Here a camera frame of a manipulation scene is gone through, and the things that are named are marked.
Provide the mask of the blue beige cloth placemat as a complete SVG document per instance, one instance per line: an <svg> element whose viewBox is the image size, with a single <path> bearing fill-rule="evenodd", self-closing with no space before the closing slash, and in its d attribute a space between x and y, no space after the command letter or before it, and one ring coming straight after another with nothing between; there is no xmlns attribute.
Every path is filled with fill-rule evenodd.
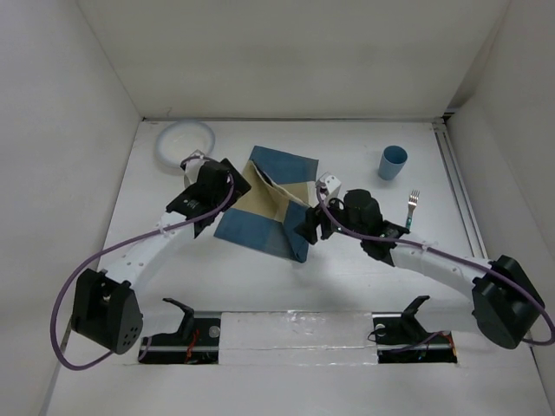
<svg viewBox="0 0 555 416"><path fill-rule="evenodd" d="M242 171L251 189L225 212L216 238L298 263L309 244L295 232L315 204L317 159L255 146Z"/></svg>

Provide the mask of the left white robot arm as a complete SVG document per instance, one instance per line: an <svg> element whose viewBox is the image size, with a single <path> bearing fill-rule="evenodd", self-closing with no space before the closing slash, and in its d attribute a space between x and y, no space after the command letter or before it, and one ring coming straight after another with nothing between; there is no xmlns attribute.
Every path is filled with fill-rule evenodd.
<svg viewBox="0 0 555 416"><path fill-rule="evenodd" d="M185 247L250 191L251 186L229 159L201 155L196 180L167 206L152 231L116 245L129 251L95 271L79 270L71 328L112 354L125 354L143 328L137 295L175 252Z"/></svg>

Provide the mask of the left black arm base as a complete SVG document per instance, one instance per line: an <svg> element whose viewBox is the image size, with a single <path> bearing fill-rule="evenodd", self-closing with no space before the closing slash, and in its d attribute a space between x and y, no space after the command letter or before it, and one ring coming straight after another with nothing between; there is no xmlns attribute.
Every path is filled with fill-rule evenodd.
<svg viewBox="0 0 555 416"><path fill-rule="evenodd" d="M143 337L137 361L144 365L218 364L222 313L196 312L169 297L163 301L180 310L180 324Z"/></svg>

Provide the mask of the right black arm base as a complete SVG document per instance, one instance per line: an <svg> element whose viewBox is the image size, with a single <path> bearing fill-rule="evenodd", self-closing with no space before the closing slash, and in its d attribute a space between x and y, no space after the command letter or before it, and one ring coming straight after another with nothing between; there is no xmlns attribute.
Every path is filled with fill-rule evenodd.
<svg viewBox="0 0 555 416"><path fill-rule="evenodd" d="M430 296L417 296L403 311L374 312L367 340L376 346L379 364L457 364L450 331L428 332L416 319Z"/></svg>

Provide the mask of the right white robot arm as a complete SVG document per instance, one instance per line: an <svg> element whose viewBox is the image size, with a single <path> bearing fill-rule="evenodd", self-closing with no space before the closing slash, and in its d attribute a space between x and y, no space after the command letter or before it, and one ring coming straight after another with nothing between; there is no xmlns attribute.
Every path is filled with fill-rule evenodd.
<svg viewBox="0 0 555 416"><path fill-rule="evenodd" d="M376 261L460 292L473 303L478 330L505 349L529 342L528 331L545 312L541 296L516 260L457 257L437 249L408 228L384 219L377 200L365 190L320 200L305 212L295 231L309 244L335 232L356 238Z"/></svg>

